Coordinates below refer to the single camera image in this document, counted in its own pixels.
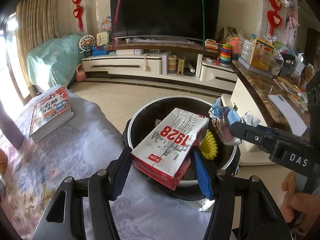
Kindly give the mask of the person's right hand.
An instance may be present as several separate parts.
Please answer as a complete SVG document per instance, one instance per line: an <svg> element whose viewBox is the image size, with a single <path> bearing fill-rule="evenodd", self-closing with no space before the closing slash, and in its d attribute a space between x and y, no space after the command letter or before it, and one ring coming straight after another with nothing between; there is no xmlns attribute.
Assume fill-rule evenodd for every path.
<svg viewBox="0 0 320 240"><path fill-rule="evenodd" d="M296 172L291 171L283 181L281 189L286 192L281 213L287 223L294 219L294 211L302 213L291 229L293 239L304 239L319 216L319 188L312 194L296 191Z"/></svg>

